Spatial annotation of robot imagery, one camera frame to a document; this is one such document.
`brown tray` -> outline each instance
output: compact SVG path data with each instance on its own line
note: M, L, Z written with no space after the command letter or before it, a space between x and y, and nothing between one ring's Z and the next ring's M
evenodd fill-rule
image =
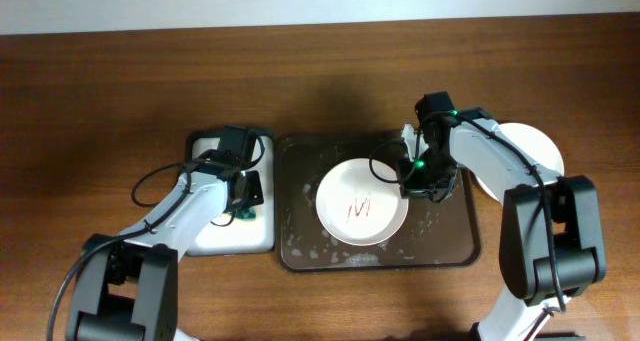
M411 199L402 227L373 246L345 244L322 227L315 194L324 175L337 164L368 158L400 131L373 135L291 136L276 145L276 250L289 271L445 268L472 264L480 255L480 237L469 172L459 171L452 195L441 204ZM378 160L390 165L404 150L389 147Z

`wooden table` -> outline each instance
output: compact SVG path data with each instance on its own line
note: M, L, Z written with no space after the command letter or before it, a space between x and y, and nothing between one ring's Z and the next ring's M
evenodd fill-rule
M607 277L545 331L638 337L640 15L618 14L0 37L1 338L43 337L84 240L146 212L130 187L180 160L191 131L393 129L440 90L541 129L567 174L596 184ZM179 327L207 340L466 333L503 285L501 208L474 195L483 254L471 267L296 275L273 254L186 258Z

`white plate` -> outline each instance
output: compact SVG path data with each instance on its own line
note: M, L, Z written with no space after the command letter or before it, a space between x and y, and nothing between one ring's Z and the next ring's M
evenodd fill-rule
M373 161L378 175L395 179L391 167ZM409 200L400 197L397 184L377 180L368 159L345 161L327 173L316 194L316 211L324 228L335 238L367 246L391 237L404 222Z
M564 162L562 155L556 144L545 135L542 131L535 127L521 123L504 123L500 125L502 133L508 137L522 151L526 152L531 158L536 160L542 166L558 171L564 175ZM489 190L477 176L478 184L489 196L494 200L498 200L496 196Z

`black cable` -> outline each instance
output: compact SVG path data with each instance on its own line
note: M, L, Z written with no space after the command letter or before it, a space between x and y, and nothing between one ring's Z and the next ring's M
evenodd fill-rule
M236 219L236 212L237 212L237 211L233 211L233 213L231 214L231 219L230 219L230 220L229 220L229 222L227 222L226 224L220 225L220 224L217 224L217 223L215 223L215 222L213 222L213 221L209 221L209 223L211 223L213 226L218 226L218 227L227 227L227 226L229 226L229 225L231 225L231 224L233 223L233 220L235 220L235 219Z
M440 196L439 199L437 200L433 200L433 193L430 197L432 202L435 203L442 203L442 201L446 200L447 197L449 197L449 195L451 194L451 191L453 191L453 188L455 186L456 183L456 177L458 176L458 168L456 167L455 170L453 170L453 176L451 176L449 178L449 188L447 188L447 192L445 192L442 196Z
M527 336L524 338L523 341L533 340L535 335L538 333L538 329L540 328L542 323L547 319L547 316L553 317L554 312L556 311L559 311L559 309L555 307L543 308L542 313L540 313L540 316L538 316L538 318L536 319L536 322L533 324L533 326L531 327L531 330L529 330L529 333L527 334Z
M138 199L136 198L136 192L138 192L138 188L151 176L157 174L158 172L170 169L172 167L177 167L182 165L182 162L176 162L174 164L171 165L167 165L167 166L163 166L160 167L159 169L153 170L151 172L149 172L148 174L146 174L144 177L142 177L140 180L138 180L138 182L136 182L135 185L133 185L133 188L131 189L131 201L133 201L134 204L140 206L140 207L156 207L158 206L158 202L156 203L152 203L152 204L147 204L147 203L143 203L138 201Z
M60 307L60 301L62 301L62 296L64 295L64 292L66 291L67 287L69 286L69 283L71 283L71 279L73 279L73 277L85 266L87 261L89 261L89 259L93 257L95 254L97 254L98 252L104 250L105 248L115 243L130 239L130 238L142 236L150 232L154 228L158 227L158 225L160 225L162 222L164 222L164 220L166 220L178 208L178 206L180 206L182 201L184 201L184 199L187 197L187 195L191 191L191 173L187 170L186 166L183 163L180 163L180 165L181 165L182 171L187 175L187 183L185 185L184 190L182 191L182 195L180 195L180 197L176 200L176 202L174 202L167 209L167 211L165 211L162 215L160 215L160 217L158 217L158 219L155 220L153 223L149 224L147 222L147 225L145 228L138 231L133 231L124 235L114 236L109 241L106 241L101 245L98 245L97 247L87 251L82 256L80 256L80 258L73 264L73 266L71 266L71 269L67 273L67 276L65 276L64 281L62 282L62 285L58 290L58 294L56 295L55 301L53 302L53 306L51 307L51 313L49 315L49 323L47 325L47 341L53 341L53 327L56 322L56 315L58 313L58 308ZM165 170L169 167L175 167L175 165L170 165L170 166L161 168L159 170Z
M531 176L533 176L533 178L535 178L536 182L538 183L538 187L540 190L540 203L542 204L542 210L543 210L544 219L545 219L545 227L547 231L547 246L549 249L549 265L551 267L553 288L555 290L556 297L558 298L558 304L560 305L560 310L562 312L565 312L567 310L567 305L564 302L562 288L560 287L560 278L558 276L558 264L556 259L555 246L553 242L553 223L551 221L551 210L549 207L549 200L547 199L547 195L544 187L544 182L542 181L542 178L538 174L537 169L535 168L535 166L531 165L531 163L527 160L527 158L516 147L514 147L512 144L508 143L507 141L503 140L502 138L496 136L494 132L491 132L485 129L474 120L466 116L460 115L457 112L451 113L451 115L457 118L458 120L462 120L464 122L469 123L476 129L478 129L480 132L487 135L490 139L495 140L502 146L506 147L509 151L514 153L518 157L518 159L520 159L520 161L525 165L525 167L527 168Z
M249 168L255 167L260 160L262 160L262 156L264 156L265 153L265 147L264 147L264 141L262 141L262 137L260 137L260 135L258 135L257 133L254 132L254 134L256 135L256 138L258 139L258 144L260 145L260 156L258 157L257 160L252 161L251 164L249 165Z
M369 170L371 170L371 174L373 175L373 177L377 178L378 180L385 182L385 183L403 183L405 181L407 181L409 178L411 178L411 176L413 175L413 173L416 171L417 167L416 164L418 162L418 157L419 157L419 153L420 153L420 134L422 132L422 124L426 121L435 119L435 118L439 118L442 116L451 116L451 113L448 111L438 111L438 112L432 112L429 115L427 115L427 117L423 118L422 120L420 120L420 124L418 125L418 132L416 133L416 152L414 154L414 160L413 160L413 167L411 168L411 171L409 171L409 173L407 174L407 176L403 177L402 179L397 179L397 180L388 180L388 179L384 179L382 177L380 177L374 170L373 170L373 155L375 155L376 153L378 153L381 149L388 147L390 145L393 144L400 144L402 146L405 145L404 141L402 139L400 140L391 140L388 142L385 142L381 145L378 145L375 149L373 149L373 152L371 152L371 155L369 155Z
M375 154L377 154L378 152L380 152L380 150L382 150L383 148L389 147L391 145L400 145L400 146L405 146L405 143L402 139L400 140L391 140L391 141L387 141L383 144L380 144L378 146L376 146L375 149L373 149L373 152L371 152L371 155L369 155L369 170L371 171L371 174L373 175L373 177L377 178L378 180L384 182L384 183L402 183L407 181L411 175L413 175L413 173L416 170L416 163L413 163L413 167L411 168L411 171L409 171L409 173L407 174L407 176L405 176L402 179L397 179L397 180L388 180L385 178L382 178L380 175L378 175L374 170L373 170L373 156Z

